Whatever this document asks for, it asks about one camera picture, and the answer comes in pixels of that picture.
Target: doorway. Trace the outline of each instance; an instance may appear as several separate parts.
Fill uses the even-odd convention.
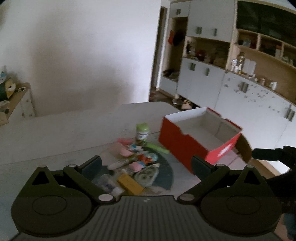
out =
[[[165,7],[160,8],[157,39],[156,39],[155,53],[154,53],[154,62],[153,62],[153,69],[152,69],[152,75],[151,75],[150,93],[152,90],[155,90],[156,87],[159,87],[158,81],[160,81],[159,72],[161,71],[160,63],[161,63],[162,51],[164,47],[163,41],[165,36],[165,24],[166,24],[167,11],[168,9]]]

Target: red hanging item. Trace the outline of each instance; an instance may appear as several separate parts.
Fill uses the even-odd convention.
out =
[[[169,36],[169,38],[168,38],[168,43],[169,43],[170,45],[173,44],[174,36],[175,36],[175,32],[174,32],[173,30],[171,30],[171,31],[170,31],[170,36]]]

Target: red shoe box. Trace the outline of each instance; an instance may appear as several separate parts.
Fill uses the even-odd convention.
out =
[[[215,164],[235,146],[242,128],[210,108],[186,110],[163,118],[159,142],[192,172],[191,158]]]

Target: green object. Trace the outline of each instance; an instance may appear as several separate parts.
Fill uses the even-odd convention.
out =
[[[151,148],[151,149],[153,149],[155,151],[158,151],[158,152],[165,153],[165,154],[170,153],[170,151],[168,149],[165,149],[163,147],[160,147],[160,146],[157,146],[157,145],[154,145],[154,144],[151,144],[151,143],[147,143],[146,147]]]
[[[143,146],[147,142],[147,137],[150,132],[147,123],[139,123],[136,126],[136,144]]]

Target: green cap jar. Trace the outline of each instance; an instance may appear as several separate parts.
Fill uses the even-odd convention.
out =
[[[139,123],[136,126],[136,144],[144,145],[147,142],[147,137],[150,132],[147,123]]]

